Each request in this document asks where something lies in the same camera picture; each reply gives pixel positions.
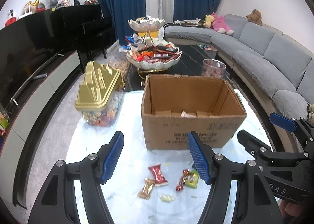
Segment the finger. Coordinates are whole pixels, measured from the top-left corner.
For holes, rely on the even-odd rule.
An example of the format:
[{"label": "finger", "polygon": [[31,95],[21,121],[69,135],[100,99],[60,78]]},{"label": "finger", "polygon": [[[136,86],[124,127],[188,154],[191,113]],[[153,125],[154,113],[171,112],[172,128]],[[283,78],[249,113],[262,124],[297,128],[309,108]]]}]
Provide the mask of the finger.
[{"label": "finger", "polygon": [[285,207],[285,211],[287,214],[289,214],[293,217],[299,217],[299,215],[303,211],[303,206],[288,203],[287,206]]},{"label": "finger", "polygon": [[280,201],[279,209],[280,209],[280,212],[281,212],[282,217],[284,217],[284,216],[286,215],[285,208],[286,208],[287,204],[288,204],[287,201],[284,201],[284,200],[281,200],[281,201]]}]

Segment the yellow stuffed toy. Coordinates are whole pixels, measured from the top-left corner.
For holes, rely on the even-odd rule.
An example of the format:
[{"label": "yellow stuffed toy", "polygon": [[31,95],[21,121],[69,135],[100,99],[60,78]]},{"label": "yellow stuffed toy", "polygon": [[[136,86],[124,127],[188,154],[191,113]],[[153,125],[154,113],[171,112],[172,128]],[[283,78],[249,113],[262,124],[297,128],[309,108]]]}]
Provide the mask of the yellow stuffed toy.
[{"label": "yellow stuffed toy", "polygon": [[210,28],[212,26],[212,22],[214,22],[214,21],[215,21],[215,18],[213,16],[206,15],[204,27]]}]

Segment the bolt head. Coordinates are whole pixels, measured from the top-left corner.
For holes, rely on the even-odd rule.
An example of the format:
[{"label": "bolt head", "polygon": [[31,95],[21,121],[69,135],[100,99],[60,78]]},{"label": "bolt head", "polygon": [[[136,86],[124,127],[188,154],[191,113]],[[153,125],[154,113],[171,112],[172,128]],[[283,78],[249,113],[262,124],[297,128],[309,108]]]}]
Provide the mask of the bolt head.
[{"label": "bolt head", "polygon": [[248,164],[253,167],[256,165],[256,162],[254,160],[249,160]]},{"label": "bolt head", "polygon": [[95,153],[88,155],[88,159],[90,159],[90,160],[94,160],[95,158],[97,158],[97,154],[95,154]]},{"label": "bolt head", "polygon": [[63,166],[63,164],[64,164],[64,161],[63,161],[63,160],[58,160],[58,161],[56,162],[56,166],[58,166],[58,167]]},{"label": "bolt head", "polygon": [[222,154],[218,153],[215,155],[215,159],[222,160],[222,159],[224,159],[224,156]]}]

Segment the cardboard box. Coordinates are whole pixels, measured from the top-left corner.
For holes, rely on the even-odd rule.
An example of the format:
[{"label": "cardboard box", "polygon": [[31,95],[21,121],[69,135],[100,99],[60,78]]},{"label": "cardboard box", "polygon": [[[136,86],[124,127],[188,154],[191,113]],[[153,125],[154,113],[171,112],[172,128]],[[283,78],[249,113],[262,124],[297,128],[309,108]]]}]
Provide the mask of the cardboard box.
[{"label": "cardboard box", "polygon": [[[195,117],[180,117],[182,111]],[[188,149],[187,133],[222,147],[246,118],[228,82],[204,76],[148,75],[142,100],[147,149]]]}]

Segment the pink stuffed animal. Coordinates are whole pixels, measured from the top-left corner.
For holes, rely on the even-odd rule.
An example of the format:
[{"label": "pink stuffed animal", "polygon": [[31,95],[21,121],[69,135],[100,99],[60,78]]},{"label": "pink stuffed animal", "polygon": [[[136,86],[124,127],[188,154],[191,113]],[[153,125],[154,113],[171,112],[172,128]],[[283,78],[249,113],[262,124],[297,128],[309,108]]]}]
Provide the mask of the pink stuffed animal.
[{"label": "pink stuffed animal", "polygon": [[215,31],[227,35],[232,35],[234,33],[233,30],[226,24],[223,16],[218,17],[214,12],[212,16],[215,18],[215,21],[213,22],[213,28]]}]

